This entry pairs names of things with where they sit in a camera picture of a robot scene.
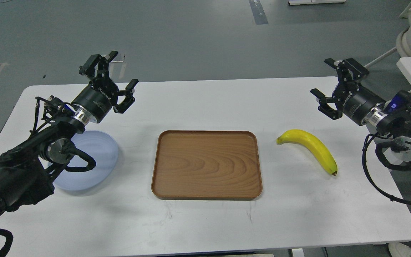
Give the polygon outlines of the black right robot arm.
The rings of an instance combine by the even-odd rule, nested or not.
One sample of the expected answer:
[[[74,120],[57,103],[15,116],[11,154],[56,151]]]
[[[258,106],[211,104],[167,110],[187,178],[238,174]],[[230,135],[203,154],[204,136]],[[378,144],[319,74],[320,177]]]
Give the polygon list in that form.
[[[332,120],[346,116],[359,126],[370,125],[376,131],[366,136],[362,148],[362,167],[367,180],[389,200],[411,205],[410,200],[395,197],[371,178],[367,168],[367,150],[376,138],[375,154],[381,164],[393,171],[411,171],[411,93],[400,90],[388,104],[361,81],[369,71],[353,58],[324,62],[336,71],[338,83],[331,96],[312,89],[319,103],[318,110]]]

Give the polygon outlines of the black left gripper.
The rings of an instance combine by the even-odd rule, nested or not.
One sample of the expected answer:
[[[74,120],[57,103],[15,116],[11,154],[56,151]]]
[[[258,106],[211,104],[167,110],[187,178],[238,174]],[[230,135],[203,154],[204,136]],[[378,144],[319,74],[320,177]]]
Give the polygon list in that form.
[[[138,79],[132,79],[124,90],[119,90],[116,83],[112,81],[98,81],[110,78],[109,63],[118,54],[118,51],[111,51],[105,56],[93,54],[79,67],[79,74],[86,76],[90,82],[72,101],[72,105],[85,109],[93,123],[100,123],[113,106],[115,113],[123,114],[135,102],[133,95],[139,83]],[[116,104],[119,96],[124,96],[124,99]]]

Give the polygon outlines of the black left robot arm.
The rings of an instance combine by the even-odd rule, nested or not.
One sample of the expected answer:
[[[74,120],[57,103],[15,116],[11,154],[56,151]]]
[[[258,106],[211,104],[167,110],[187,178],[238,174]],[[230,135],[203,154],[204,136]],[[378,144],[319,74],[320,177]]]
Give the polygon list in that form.
[[[23,205],[36,205],[52,195],[53,182],[62,171],[85,172],[96,167],[96,161],[78,149],[72,138],[85,132],[90,122],[100,123],[110,110],[122,114],[135,102],[138,79],[120,90],[110,78],[109,64],[117,55],[117,51],[105,56],[93,54],[80,66],[80,75],[86,76],[89,83],[71,103],[55,96],[36,97],[29,137],[0,155],[0,216]],[[0,257],[5,257],[13,234],[0,229],[0,236],[5,238]]]

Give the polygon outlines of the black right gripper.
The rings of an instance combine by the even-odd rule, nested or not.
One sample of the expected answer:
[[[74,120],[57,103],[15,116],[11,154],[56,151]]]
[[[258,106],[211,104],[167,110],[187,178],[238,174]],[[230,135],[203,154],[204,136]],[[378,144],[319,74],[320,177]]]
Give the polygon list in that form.
[[[384,103],[383,98],[361,86],[361,81],[370,72],[352,57],[345,60],[327,58],[324,63],[336,70],[338,84],[331,97],[326,97],[318,89],[310,90],[318,101],[318,110],[332,120],[340,119],[344,114],[359,126],[366,124],[370,112]]]

